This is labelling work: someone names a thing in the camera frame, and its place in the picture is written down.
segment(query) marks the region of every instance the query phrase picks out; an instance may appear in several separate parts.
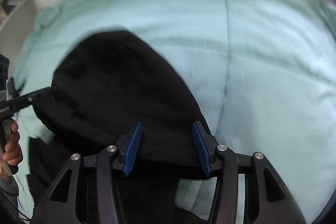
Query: black fabric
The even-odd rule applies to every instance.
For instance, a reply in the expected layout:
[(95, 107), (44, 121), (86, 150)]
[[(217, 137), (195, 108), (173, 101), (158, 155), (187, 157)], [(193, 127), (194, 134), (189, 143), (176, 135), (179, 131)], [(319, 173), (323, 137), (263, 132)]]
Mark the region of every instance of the black fabric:
[(142, 123), (130, 179), (119, 190), (129, 224), (205, 223), (177, 208), (179, 178), (205, 178), (191, 135), (192, 123), (209, 128), (191, 92), (151, 47), (127, 31), (81, 42), (54, 73), (53, 97), (34, 107), (57, 138), (30, 140), (29, 186), (35, 202), (72, 153), (100, 152)]
[(54, 73), (54, 96), (34, 107), (37, 117), (72, 151), (91, 155), (142, 123), (138, 156), (199, 167), (191, 135), (206, 121), (174, 69), (130, 32), (93, 35)]

